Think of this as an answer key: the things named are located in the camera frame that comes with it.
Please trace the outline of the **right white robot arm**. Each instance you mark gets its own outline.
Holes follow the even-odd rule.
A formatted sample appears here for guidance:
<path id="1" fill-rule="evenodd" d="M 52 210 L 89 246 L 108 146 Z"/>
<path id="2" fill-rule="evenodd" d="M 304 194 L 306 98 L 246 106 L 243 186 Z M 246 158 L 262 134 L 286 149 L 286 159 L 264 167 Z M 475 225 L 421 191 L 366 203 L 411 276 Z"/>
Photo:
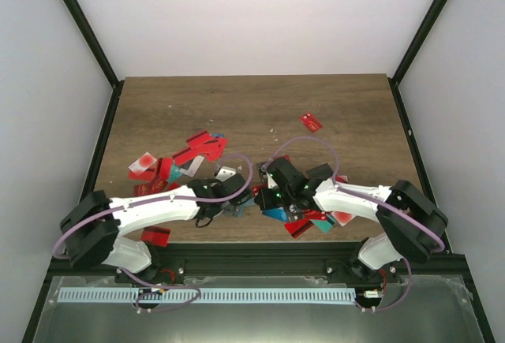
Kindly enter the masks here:
<path id="1" fill-rule="evenodd" d="M 445 214 L 413 184 L 393 186 L 351 185 L 323 164 L 302 173 L 286 157 L 259 165 L 263 181 L 254 190 L 262 213 L 284 222 L 292 237 L 310 226 L 327 231 L 343 217 L 366 218 L 381 226 L 376 237 L 364 240 L 350 261 L 353 277 L 367 282 L 386 264 L 405 259 L 426 263 L 443 252 Z"/>

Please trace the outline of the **blue leather card holder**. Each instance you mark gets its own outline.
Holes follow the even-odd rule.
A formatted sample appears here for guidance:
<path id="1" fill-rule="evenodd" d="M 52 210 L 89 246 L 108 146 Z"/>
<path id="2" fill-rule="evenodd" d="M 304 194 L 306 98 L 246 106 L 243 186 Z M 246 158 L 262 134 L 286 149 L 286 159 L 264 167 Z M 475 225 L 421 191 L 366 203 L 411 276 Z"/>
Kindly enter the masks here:
<path id="1" fill-rule="evenodd" d="M 244 214 L 246 207 L 254 207 L 256 204 L 254 203 L 254 199 L 251 198 L 248 201 L 240 204 L 240 205 L 232 205 L 228 204 L 223 210 L 223 215 L 232 216 L 232 217 L 241 217 Z"/>

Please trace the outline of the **lone red card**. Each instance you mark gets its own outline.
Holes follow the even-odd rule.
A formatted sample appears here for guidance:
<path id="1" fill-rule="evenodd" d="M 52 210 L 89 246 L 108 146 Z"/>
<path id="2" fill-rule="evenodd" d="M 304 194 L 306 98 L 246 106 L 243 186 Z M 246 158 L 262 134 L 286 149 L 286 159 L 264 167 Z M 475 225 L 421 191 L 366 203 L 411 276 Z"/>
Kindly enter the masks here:
<path id="1" fill-rule="evenodd" d="M 323 128 L 319 120 L 311 113 L 301 115 L 299 120 L 311 133 L 315 133 Z"/>

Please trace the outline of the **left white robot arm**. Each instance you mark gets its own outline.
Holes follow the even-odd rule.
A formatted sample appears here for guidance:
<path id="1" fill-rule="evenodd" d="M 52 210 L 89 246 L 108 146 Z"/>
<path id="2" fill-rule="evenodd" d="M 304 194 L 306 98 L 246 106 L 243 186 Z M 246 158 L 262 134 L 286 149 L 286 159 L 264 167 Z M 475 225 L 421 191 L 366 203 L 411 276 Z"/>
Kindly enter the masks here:
<path id="1" fill-rule="evenodd" d="M 131 232 L 176 221 L 211 221 L 230 205 L 253 196 L 249 181 L 236 173 L 224 180 L 195 179 L 167 192 L 110 198 L 103 190 L 89 193 L 60 222 L 62 236 L 54 256 L 74 269 L 101 264 L 122 267 L 142 282 L 154 282 L 161 263 L 148 244 L 128 239 Z"/>

